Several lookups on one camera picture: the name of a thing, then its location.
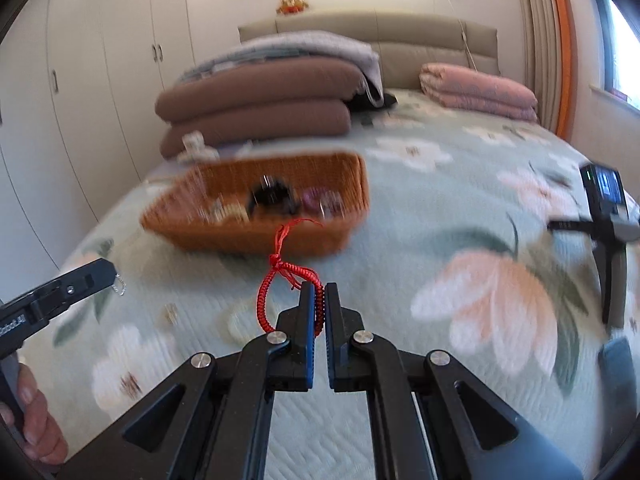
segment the wardrobe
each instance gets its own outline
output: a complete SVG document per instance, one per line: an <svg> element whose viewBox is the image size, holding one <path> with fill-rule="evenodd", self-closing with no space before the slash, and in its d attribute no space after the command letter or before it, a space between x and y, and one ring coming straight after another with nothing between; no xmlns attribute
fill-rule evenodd
<svg viewBox="0 0 640 480"><path fill-rule="evenodd" d="M161 162L186 0L28 0L0 43L0 300L50 279Z"/></svg>

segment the bedspread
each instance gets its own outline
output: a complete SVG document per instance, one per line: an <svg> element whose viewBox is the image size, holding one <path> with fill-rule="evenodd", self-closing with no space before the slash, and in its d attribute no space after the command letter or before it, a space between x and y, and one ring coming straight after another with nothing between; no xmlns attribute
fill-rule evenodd
<svg viewBox="0 0 640 480"><path fill-rule="evenodd" d="M354 115L340 139L279 140L242 155L353 150L366 158L370 216L348 248L297 264L337 282L342 304L399 349L450 351L592 478L602 407L600 322L590 241L546 231L588 214L585 158L540 126L448 110L397 92L388 112ZM266 257L183 253L138 218L167 189L125 197L69 258L98 256L127 285L88 298L29 339L30 365L77 451L198 351L223 356L260 334L255 295ZM638 250L629 249L625 334L640 353ZM297 303L276 279L268 316ZM276 394L268 479L373 478L364 394L329 390L324 336L308 394Z"/></svg>

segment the red braided cord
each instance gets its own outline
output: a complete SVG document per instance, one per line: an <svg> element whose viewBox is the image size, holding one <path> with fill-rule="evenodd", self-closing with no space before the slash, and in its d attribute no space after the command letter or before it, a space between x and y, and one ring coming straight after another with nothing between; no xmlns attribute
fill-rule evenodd
<svg viewBox="0 0 640 480"><path fill-rule="evenodd" d="M316 337L318 337L322 332L322 327L324 326L324 287L322 286L322 282L320 281L318 274L313 269L283 262L282 258L280 257L282 244L289 234L290 228L299 224L300 222L313 222L314 224L322 226L321 223L318 223L311 218L296 218L295 220L292 220L291 222L280 226L280 228L276 232L275 252L269 256L271 270L262 280L262 284L260 285L260 289L258 290L258 299L255 302L255 313L258 318L260 327L267 333L273 332L275 329L267 320L265 309L267 292L269 291L271 282L275 278L276 274L280 273L291 284L292 289L296 288L297 290L300 290L301 283L294 277L299 276L304 281L313 283L314 287L316 288L316 320L314 323L314 331L316 333Z"/></svg>

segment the headboard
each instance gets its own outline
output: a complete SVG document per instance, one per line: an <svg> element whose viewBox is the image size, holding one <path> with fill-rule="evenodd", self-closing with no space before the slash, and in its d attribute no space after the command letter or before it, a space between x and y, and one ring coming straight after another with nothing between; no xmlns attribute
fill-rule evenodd
<svg viewBox="0 0 640 480"><path fill-rule="evenodd" d="M462 30L480 72L499 75L495 28L434 14L382 10L307 10L238 27L244 42L281 32L326 30L366 41L380 54L382 82L387 88L419 89L420 67L444 62L473 67Z"/></svg>

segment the window sill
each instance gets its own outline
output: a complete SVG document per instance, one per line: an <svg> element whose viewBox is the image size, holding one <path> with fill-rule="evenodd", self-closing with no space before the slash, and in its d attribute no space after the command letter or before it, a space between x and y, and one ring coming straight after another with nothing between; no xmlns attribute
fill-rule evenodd
<svg viewBox="0 0 640 480"><path fill-rule="evenodd" d="M635 113L636 115L640 116L640 110L638 108L636 108L635 106L623 101L619 97L616 97L615 95L607 92L606 90L603 90L602 88L597 87L596 85L589 85L589 87L596 94L603 95L604 97L612 100L613 102L618 103L618 105L626 108L627 110L631 110L633 113Z"/></svg>

